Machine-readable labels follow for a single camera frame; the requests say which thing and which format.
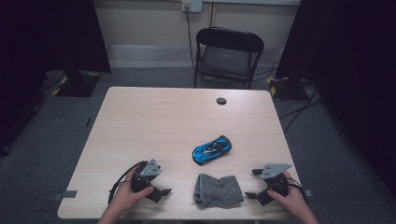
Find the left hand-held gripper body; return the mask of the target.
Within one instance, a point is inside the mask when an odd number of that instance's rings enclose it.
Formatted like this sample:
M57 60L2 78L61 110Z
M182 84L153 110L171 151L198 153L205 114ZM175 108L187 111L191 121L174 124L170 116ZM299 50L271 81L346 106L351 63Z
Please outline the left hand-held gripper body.
M161 173L161 167L155 159L141 161L133 169L132 191L138 192L151 185L151 181Z

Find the black folding chair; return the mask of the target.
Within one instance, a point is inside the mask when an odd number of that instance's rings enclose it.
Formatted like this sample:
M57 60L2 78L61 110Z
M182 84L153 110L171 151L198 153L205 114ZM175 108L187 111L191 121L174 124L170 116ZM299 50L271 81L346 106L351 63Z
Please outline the black folding chair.
M215 77L242 82L251 87L264 42L251 32L208 27L196 35L194 84L198 77Z

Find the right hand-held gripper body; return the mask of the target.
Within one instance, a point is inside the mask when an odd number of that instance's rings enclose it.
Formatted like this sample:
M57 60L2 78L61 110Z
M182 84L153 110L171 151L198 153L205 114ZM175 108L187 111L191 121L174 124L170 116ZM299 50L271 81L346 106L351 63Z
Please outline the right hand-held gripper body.
M267 189L264 191L263 195L268 198L267 191L272 189L273 191L287 196L289 193L288 190L288 181L284 175L284 172L287 171L291 167L290 164L275 164L275 163L267 163L263 166L262 169L262 179L266 183Z

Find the person's right hand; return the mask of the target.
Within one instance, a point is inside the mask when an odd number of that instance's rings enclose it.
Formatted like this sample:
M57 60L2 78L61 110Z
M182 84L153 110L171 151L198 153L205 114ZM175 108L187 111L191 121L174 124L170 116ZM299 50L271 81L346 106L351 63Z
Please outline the person's right hand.
M287 171L284 172L284 175L289 184L289 194L287 196L283 196L272 189L269 189L267 193L275 201L281 203L290 213L300 220L304 220L310 214L310 209L305 203L302 193L296 187L290 186L290 184L293 183L291 175Z

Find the blue toy car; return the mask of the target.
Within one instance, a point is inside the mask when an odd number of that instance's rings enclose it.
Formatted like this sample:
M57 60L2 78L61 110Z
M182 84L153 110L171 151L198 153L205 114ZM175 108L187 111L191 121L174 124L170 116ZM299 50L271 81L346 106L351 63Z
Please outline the blue toy car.
M216 160L232 149L232 143L228 137L221 135L217 139L196 147L192 153L192 159L198 165L204 165L210 161Z

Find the grey cloth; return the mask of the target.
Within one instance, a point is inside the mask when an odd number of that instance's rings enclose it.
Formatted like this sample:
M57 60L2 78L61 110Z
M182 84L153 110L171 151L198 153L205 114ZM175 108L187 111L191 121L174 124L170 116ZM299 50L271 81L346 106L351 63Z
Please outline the grey cloth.
M192 197L195 204L201 208L227 208L244 201L242 190L234 175L215 178L199 174Z

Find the white wall socket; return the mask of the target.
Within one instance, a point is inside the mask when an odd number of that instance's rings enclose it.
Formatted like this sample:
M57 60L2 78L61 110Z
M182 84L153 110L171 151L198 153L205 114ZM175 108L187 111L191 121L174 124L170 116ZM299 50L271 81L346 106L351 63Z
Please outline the white wall socket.
M182 0L181 10L184 12L201 13L203 2L201 0Z

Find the black stand base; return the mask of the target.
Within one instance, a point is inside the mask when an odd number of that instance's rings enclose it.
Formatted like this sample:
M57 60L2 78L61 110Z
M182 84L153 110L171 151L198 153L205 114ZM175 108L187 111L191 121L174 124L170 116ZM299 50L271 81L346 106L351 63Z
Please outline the black stand base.
M279 101L306 101L307 93L301 82L294 82L288 77L276 79L267 78L269 92L275 100Z
M101 75L94 72L65 70L66 78L52 93L62 97L90 97Z

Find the black curtain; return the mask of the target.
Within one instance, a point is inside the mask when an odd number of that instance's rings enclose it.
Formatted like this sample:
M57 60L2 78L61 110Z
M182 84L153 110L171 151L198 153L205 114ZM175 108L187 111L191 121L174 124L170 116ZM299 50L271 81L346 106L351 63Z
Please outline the black curtain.
M93 0L0 0L0 156L67 69L111 71Z
M396 200L396 0L300 0L276 75L318 82Z

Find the person's left hand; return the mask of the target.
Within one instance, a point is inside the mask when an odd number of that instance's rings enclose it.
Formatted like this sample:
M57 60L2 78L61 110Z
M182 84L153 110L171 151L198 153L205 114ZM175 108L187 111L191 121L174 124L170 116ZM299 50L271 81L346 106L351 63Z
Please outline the person's left hand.
M146 187L138 192L132 191L132 177L133 171L131 171L119 185L116 194L109 204L107 210L111 215L120 217L126 211L130 210L140 200L150 195L154 190L154 187Z

